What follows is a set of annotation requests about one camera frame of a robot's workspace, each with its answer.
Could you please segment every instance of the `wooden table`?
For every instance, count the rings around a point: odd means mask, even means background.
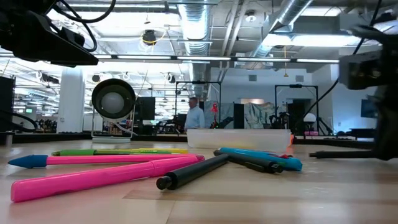
[[[12,203],[15,180],[120,166],[78,165],[22,169],[7,161],[61,149],[181,147],[186,143],[91,141],[15,144],[0,148],[0,223],[398,223],[398,162],[376,159],[308,158],[331,146],[294,146],[302,172],[262,174],[229,163],[181,189],[160,191],[156,178],[84,190],[30,202]],[[212,150],[190,149],[212,157]]]

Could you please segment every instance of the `blue marker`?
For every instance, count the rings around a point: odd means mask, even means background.
[[[285,170],[296,170],[301,171],[303,164],[299,159],[293,157],[280,157],[277,154],[273,154],[266,151],[253,151],[247,149],[235,149],[229,147],[220,148],[221,152],[234,152],[238,154],[243,154],[245,156],[255,157],[257,159],[265,159],[268,161],[276,162],[283,166]]]

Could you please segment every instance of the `pink pen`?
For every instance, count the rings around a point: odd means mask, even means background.
[[[23,202],[94,187],[128,182],[145,177],[157,177],[164,175],[166,172],[203,161],[204,159],[203,156],[188,156],[18,180],[11,186],[11,200],[13,202]]]
[[[117,162],[147,162],[158,159],[171,159],[193,156],[195,154],[148,154],[148,155],[112,155],[112,156],[47,156],[30,155],[8,162],[10,165],[25,168],[45,167],[47,165],[65,164],[96,164],[96,163],[117,163]]]

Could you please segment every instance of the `yellow marker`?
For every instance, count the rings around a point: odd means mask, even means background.
[[[162,150],[162,151],[169,151],[171,153],[188,154],[188,149],[168,149],[168,148],[107,149],[107,151],[111,151],[111,150],[117,150],[119,152],[134,152],[134,151],[145,151],[145,150]]]

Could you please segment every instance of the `clear plastic container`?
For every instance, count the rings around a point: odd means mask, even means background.
[[[290,145],[286,129],[189,129],[188,145],[194,148],[235,147],[282,152]]]

